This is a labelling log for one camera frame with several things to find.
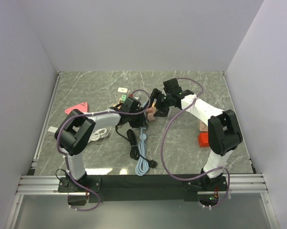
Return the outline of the beige cube socket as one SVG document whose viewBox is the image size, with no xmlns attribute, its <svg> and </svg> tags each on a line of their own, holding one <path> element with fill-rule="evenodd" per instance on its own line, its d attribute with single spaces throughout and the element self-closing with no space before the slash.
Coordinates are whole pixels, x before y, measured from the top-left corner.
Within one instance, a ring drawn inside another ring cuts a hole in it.
<svg viewBox="0 0 287 229">
<path fill-rule="evenodd" d="M 117 91 L 119 93 L 123 93 L 123 94 L 127 94 L 128 93 L 128 89 L 127 88 L 123 88 L 123 87 L 119 87 Z"/>
</svg>

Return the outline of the patterned pink cube socket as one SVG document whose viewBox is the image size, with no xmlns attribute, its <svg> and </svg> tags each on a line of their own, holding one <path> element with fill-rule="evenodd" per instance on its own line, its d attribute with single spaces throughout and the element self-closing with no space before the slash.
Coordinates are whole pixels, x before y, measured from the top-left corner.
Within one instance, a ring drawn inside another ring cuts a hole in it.
<svg viewBox="0 0 287 229">
<path fill-rule="evenodd" d="M 199 121 L 199 131 L 208 132 L 208 125 L 201 120 Z"/>
</svg>

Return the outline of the pink triangular socket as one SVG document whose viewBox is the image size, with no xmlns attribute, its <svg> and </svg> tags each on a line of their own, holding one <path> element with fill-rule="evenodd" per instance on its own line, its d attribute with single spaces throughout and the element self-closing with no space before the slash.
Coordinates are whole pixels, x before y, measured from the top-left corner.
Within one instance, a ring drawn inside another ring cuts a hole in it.
<svg viewBox="0 0 287 229">
<path fill-rule="evenodd" d="M 89 105 L 87 102 L 82 102 L 82 103 L 79 103 L 77 105 L 74 105 L 72 107 L 65 109 L 64 113 L 70 114 L 74 109 L 77 109 L 82 113 L 87 113 L 87 112 L 89 112 Z"/>
</svg>

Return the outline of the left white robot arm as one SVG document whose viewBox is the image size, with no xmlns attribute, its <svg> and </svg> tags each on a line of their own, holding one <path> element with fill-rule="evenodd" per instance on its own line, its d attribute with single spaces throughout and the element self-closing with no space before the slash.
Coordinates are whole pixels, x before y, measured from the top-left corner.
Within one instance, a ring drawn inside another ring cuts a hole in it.
<svg viewBox="0 0 287 229">
<path fill-rule="evenodd" d="M 129 123 L 135 128 L 144 126 L 145 110 L 150 106 L 148 101 L 143 107 L 139 100 L 127 97 L 120 105 L 107 110 L 82 113 L 74 109 L 54 134 L 57 150 L 65 157 L 67 174 L 71 177 L 69 186 L 74 191 L 82 191 L 86 186 L 86 171 L 81 153 L 86 148 L 90 136 L 99 129 Z"/>
</svg>

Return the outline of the pink plug adapter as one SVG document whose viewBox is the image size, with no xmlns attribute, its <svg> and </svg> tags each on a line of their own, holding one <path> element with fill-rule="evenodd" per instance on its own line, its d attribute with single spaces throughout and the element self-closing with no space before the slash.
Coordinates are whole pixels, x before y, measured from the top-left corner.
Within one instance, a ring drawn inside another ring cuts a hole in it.
<svg viewBox="0 0 287 229">
<path fill-rule="evenodd" d="M 152 107 L 148 108 L 146 110 L 146 119 L 148 121 L 154 121 L 155 120 L 155 117 L 154 117 L 155 113 L 156 113 L 155 107 L 152 106 Z"/>
</svg>

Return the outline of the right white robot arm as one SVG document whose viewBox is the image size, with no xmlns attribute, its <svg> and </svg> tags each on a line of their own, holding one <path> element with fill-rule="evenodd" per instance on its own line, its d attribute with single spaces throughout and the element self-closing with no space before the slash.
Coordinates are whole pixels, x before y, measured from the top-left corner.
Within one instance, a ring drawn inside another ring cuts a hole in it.
<svg viewBox="0 0 287 229">
<path fill-rule="evenodd" d="M 177 119 L 182 113 L 188 112 L 208 127 L 208 143 L 211 149 L 208 160 L 200 175 L 190 178 L 181 178 L 173 175 L 168 169 L 167 174 L 179 181 L 193 181 L 200 179 L 200 185 L 205 190 L 211 190 L 217 184 L 217 178 L 222 176 L 226 169 L 226 162 L 232 152 L 243 141 L 243 136 L 236 113 L 216 108 L 200 99 L 199 94 L 190 90 L 183 90 L 177 78 L 163 83 L 164 90 L 153 89 L 150 102 L 155 104 L 156 110 L 164 116 L 171 106 L 180 111 L 172 118 Z"/>
</svg>

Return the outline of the light blue power strip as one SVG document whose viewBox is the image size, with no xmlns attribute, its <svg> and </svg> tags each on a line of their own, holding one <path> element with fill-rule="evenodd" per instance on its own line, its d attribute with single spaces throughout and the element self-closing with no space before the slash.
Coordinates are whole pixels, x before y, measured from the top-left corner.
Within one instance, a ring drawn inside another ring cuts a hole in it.
<svg viewBox="0 0 287 229">
<path fill-rule="evenodd" d="M 149 101 L 145 102 L 142 104 L 142 109 L 145 113 L 150 113 L 150 105 L 149 105 Z"/>
</svg>

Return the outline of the green plug adapter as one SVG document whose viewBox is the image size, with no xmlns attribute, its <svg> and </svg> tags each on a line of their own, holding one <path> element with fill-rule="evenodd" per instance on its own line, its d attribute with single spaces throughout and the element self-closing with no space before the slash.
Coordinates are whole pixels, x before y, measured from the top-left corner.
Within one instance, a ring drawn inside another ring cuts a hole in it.
<svg viewBox="0 0 287 229">
<path fill-rule="evenodd" d="M 127 98 L 128 98 L 128 95 L 126 95 L 126 94 L 121 95 L 121 97 L 119 99 L 119 103 L 123 104 L 127 100 Z"/>
</svg>

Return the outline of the red cube socket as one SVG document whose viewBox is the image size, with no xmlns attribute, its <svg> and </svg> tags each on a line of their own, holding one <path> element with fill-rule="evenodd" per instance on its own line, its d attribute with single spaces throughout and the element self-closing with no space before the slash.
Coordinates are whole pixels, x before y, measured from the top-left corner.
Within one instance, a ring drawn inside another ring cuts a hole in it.
<svg viewBox="0 0 287 229">
<path fill-rule="evenodd" d="M 198 135 L 198 143 L 200 147 L 209 147 L 208 132 L 200 132 Z"/>
</svg>

